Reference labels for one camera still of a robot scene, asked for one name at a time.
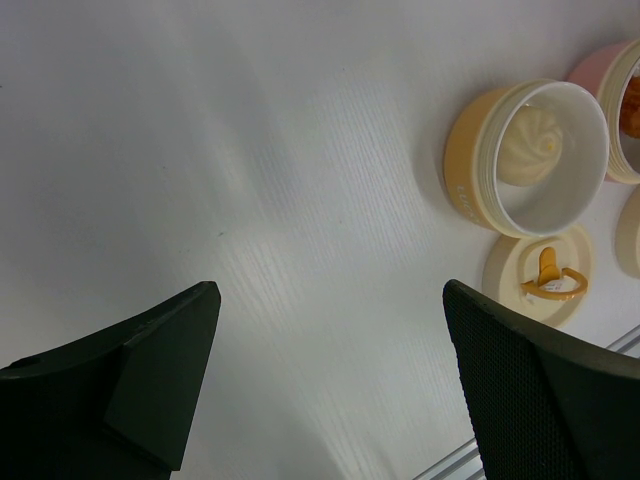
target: jar lid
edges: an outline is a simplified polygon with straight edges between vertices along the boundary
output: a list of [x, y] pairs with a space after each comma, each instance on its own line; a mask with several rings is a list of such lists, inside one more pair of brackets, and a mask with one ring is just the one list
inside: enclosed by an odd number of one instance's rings
[[502, 236], [484, 268], [482, 291], [501, 305], [558, 328], [577, 311], [593, 272], [593, 247], [581, 226], [546, 238]]
[[627, 275], [640, 278], [640, 187], [633, 191], [618, 219], [616, 256]]

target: table surface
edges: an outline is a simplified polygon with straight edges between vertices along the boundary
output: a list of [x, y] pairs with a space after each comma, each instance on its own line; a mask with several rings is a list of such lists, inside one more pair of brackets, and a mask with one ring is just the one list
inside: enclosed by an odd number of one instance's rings
[[[497, 234], [442, 190], [480, 92], [638, 35], [618, 0], [22, 0], [0, 6], [0, 361], [191, 284], [223, 308], [189, 479], [410, 479], [472, 436], [441, 307]], [[637, 324], [613, 255], [629, 187], [583, 218], [566, 331]]]

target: swirl of cream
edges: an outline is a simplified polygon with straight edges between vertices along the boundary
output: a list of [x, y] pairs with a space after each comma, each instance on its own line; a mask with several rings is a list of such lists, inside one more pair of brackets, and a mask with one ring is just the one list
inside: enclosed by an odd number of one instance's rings
[[562, 137], [553, 112], [532, 106], [518, 109], [498, 150], [498, 178], [518, 187], [542, 181], [560, 160]]

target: cream-colored lid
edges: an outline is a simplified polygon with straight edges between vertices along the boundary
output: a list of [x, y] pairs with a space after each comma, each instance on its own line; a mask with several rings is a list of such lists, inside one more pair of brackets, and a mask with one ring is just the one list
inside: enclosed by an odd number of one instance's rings
[[[526, 293], [522, 285], [537, 282], [540, 256], [546, 248], [555, 250], [557, 267], [570, 269], [590, 279], [593, 248], [586, 230], [580, 226], [548, 238], [515, 239], [502, 236], [494, 245], [484, 268], [482, 291], [501, 305], [551, 327], [564, 325], [576, 312], [585, 295], [566, 301], [548, 300]], [[569, 292], [578, 282], [569, 276], [543, 287]]]
[[640, 187], [633, 191], [620, 214], [616, 256], [627, 275], [640, 278]]

